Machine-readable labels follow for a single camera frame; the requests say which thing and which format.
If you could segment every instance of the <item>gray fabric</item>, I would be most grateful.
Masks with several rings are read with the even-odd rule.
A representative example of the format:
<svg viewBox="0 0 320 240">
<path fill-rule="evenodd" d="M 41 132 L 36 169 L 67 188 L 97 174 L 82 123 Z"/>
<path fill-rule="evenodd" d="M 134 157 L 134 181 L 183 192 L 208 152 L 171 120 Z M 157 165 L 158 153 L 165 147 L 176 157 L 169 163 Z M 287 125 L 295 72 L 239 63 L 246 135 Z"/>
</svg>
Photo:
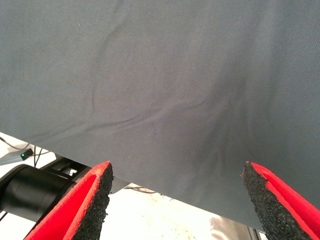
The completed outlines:
<svg viewBox="0 0 320 240">
<path fill-rule="evenodd" d="M 0 9 L 1 132 L 253 227 L 247 160 L 320 208 L 320 1 Z"/>
</svg>

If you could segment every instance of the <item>black cylinder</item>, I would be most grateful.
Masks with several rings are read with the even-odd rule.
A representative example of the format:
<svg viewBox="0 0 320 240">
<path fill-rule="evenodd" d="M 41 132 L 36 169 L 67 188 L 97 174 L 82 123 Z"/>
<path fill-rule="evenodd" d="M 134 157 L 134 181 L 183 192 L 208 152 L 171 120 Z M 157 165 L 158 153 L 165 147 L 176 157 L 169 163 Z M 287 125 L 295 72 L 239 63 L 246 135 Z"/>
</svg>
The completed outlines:
<svg viewBox="0 0 320 240">
<path fill-rule="evenodd" d="M 2 192 L 0 209 L 36 222 L 53 201 L 62 197 L 68 185 L 68 179 L 27 166 L 10 180 Z"/>
</svg>

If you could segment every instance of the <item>black rubber texture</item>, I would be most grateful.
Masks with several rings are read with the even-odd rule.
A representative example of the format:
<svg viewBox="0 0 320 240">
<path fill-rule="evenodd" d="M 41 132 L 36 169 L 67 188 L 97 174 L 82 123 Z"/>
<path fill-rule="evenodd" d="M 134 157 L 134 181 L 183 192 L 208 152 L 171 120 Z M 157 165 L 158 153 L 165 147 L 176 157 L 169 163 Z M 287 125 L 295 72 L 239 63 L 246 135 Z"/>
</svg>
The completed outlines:
<svg viewBox="0 0 320 240">
<path fill-rule="evenodd" d="M 244 167 L 243 180 L 268 240 L 311 239 L 276 196 L 266 188 L 267 180 L 256 172 L 251 163 Z"/>
<path fill-rule="evenodd" d="M 108 195 L 113 179 L 112 165 L 109 164 L 101 176 L 99 187 L 72 238 L 73 240 L 98 240 L 100 238 L 102 223 L 107 215 Z"/>
</svg>

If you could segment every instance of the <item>floor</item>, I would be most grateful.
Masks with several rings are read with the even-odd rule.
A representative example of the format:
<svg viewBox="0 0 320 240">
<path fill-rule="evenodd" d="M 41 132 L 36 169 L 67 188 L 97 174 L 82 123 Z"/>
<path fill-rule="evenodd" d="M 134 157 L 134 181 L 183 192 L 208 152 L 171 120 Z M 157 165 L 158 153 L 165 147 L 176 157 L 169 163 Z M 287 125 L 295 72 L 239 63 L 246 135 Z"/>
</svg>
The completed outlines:
<svg viewBox="0 0 320 240">
<path fill-rule="evenodd" d="M 3 133 L 0 133 L 0 136 L 16 147 L 26 145 Z M 13 150 L 0 141 L 0 157 Z M 53 153 L 41 155 L 37 168 L 54 159 Z M 24 162 L 0 166 L 0 177 L 21 163 L 33 166 L 33 157 Z M 107 216 L 100 235 L 102 240 L 250 239 L 247 226 L 159 193 L 150 194 L 122 189 L 110 195 L 110 203 L 106 212 Z M 0 239 L 21 240 L 34 224 L 33 221 L 8 213 L 0 223 Z"/>
</svg>

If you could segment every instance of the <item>red foam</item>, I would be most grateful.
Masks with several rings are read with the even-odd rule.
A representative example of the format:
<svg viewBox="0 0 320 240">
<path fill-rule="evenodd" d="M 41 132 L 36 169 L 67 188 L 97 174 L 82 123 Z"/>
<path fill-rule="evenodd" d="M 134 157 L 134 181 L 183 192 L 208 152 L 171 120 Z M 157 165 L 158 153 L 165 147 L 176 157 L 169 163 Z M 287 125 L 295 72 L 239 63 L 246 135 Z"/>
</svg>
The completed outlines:
<svg viewBox="0 0 320 240">
<path fill-rule="evenodd" d="M 295 192 L 267 168 L 251 163 L 257 173 L 268 180 L 266 188 L 269 189 L 278 201 L 290 212 L 297 223 L 312 239 L 320 239 L 320 211 L 310 202 Z"/>
<path fill-rule="evenodd" d="M 71 240 L 85 216 L 109 161 L 93 167 L 32 230 L 25 240 Z"/>
</svg>

